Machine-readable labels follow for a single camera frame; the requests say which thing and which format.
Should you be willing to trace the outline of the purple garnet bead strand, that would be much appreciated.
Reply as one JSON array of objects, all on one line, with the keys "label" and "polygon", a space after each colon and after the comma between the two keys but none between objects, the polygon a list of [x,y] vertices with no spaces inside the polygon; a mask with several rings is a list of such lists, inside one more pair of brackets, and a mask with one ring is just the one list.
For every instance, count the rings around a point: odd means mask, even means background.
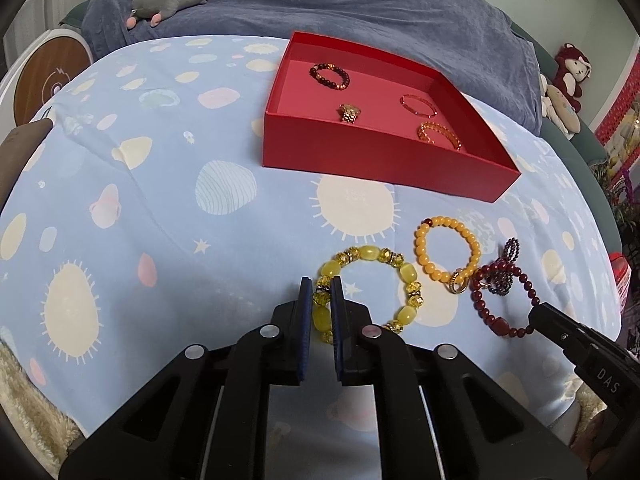
[{"label": "purple garnet bead strand", "polygon": [[516,260],[520,254],[520,242],[515,238],[509,238],[503,245],[499,257],[489,265],[482,281],[484,287],[492,294],[506,296],[513,284],[512,271],[515,269]]}]

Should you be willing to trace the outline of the red jewelry box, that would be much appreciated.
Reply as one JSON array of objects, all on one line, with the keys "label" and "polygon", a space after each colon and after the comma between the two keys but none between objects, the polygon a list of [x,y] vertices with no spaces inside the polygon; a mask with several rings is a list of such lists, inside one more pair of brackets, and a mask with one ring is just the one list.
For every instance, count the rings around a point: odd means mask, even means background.
[{"label": "red jewelry box", "polygon": [[[399,103],[413,93],[433,118]],[[338,108],[361,110],[342,122]],[[294,32],[265,109],[265,166],[423,188],[493,203],[521,173],[480,113],[441,72],[343,39]]]}]

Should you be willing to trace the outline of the gold hoop earring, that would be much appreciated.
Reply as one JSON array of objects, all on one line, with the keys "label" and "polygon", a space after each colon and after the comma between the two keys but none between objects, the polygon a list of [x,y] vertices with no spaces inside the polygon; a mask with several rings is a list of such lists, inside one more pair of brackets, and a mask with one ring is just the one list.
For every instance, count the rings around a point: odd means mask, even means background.
[{"label": "gold hoop earring", "polygon": [[460,295],[465,292],[465,289],[469,286],[469,275],[462,268],[459,268],[450,275],[447,282],[448,290],[454,295]]}]

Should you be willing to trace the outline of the light blue patterned bedsheet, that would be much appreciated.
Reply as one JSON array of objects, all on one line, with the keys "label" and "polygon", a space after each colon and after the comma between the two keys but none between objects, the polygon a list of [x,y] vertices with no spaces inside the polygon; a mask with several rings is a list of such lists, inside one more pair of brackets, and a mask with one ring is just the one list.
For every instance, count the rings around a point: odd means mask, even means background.
[{"label": "light blue patterned bedsheet", "polygon": [[[451,52],[452,66],[422,62],[466,94],[521,173],[495,203],[265,167],[262,122],[286,39],[157,39],[96,60],[38,110],[53,128],[2,210],[1,340],[88,438],[188,344],[233,344],[341,250],[386,247],[424,290],[405,341],[455,344],[552,424],[579,385],[562,351],[538,334],[497,337],[470,294],[434,283],[412,251],[431,216],[462,221],[482,263],[515,237],[541,300],[620,333],[615,249],[577,170],[530,131],[540,73],[532,45],[512,39],[533,58],[533,76],[515,76],[524,96],[496,76],[473,80]],[[267,478],[381,479],[372,388],[341,387],[318,336],[303,385],[272,390]]]}]

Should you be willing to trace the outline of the thin red gold bangle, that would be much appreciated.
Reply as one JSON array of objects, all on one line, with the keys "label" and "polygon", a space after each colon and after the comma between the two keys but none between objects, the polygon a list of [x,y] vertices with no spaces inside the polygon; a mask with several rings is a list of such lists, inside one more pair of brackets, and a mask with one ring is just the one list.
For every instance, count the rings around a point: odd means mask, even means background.
[{"label": "thin red gold bangle", "polygon": [[437,115],[437,107],[424,96],[406,93],[399,99],[400,105],[413,115],[423,118],[433,118]]}]

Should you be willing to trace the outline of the green sofa cushion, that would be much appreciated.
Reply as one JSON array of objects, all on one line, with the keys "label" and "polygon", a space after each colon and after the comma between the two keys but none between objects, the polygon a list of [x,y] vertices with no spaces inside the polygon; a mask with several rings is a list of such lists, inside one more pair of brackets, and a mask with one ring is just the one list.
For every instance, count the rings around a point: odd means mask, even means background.
[{"label": "green sofa cushion", "polygon": [[623,245],[612,207],[596,177],[596,170],[604,168],[606,153],[594,133],[581,119],[580,131],[568,140],[553,122],[544,118],[540,136],[562,160],[582,192],[596,220],[606,250],[621,252]]}]

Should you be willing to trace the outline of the beige round plush toy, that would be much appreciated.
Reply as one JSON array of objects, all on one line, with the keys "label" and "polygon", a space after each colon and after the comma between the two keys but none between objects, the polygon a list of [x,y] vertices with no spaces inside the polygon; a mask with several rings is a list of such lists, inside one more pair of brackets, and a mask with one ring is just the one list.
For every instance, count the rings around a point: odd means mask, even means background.
[{"label": "beige round plush toy", "polygon": [[556,125],[567,140],[572,140],[582,130],[579,117],[560,89],[550,84],[544,74],[539,74],[542,116]]}]

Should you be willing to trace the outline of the blue grey blanket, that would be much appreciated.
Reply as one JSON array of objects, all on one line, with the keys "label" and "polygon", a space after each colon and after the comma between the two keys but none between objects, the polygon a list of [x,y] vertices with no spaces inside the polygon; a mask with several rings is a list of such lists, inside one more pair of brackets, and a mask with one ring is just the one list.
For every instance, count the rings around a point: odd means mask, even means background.
[{"label": "blue grey blanket", "polygon": [[132,0],[92,0],[81,33],[96,58],[162,37],[290,38],[314,32],[366,44],[436,68],[460,91],[530,133],[542,124],[535,49],[486,0],[208,0],[157,28],[127,30]]}]

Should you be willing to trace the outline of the red monkey plush toy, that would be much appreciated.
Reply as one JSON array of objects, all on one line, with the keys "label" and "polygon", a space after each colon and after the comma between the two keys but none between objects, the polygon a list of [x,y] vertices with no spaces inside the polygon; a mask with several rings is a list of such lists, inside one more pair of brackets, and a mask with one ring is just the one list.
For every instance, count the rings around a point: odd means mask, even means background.
[{"label": "red monkey plush toy", "polygon": [[554,59],[558,70],[553,84],[564,94],[574,111],[579,113],[582,109],[579,102],[582,97],[580,85],[591,76],[591,63],[581,50],[568,42],[562,45]]}]

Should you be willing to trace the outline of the brown flat board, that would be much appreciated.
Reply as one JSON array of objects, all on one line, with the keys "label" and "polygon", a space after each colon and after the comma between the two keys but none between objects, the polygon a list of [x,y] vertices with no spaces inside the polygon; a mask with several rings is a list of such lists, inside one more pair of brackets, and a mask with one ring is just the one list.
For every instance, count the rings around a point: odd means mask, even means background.
[{"label": "brown flat board", "polygon": [[53,128],[49,118],[14,128],[0,145],[0,209],[14,188],[27,162]]}]

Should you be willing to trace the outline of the white round wooden-top device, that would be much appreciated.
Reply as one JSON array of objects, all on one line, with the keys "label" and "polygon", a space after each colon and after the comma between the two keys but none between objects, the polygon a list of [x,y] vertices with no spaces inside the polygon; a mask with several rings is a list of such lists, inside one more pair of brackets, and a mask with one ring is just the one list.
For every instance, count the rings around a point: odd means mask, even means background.
[{"label": "white round wooden-top device", "polygon": [[66,84],[93,63],[79,32],[63,27],[40,35],[1,81],[1,132],[29,122]]}]

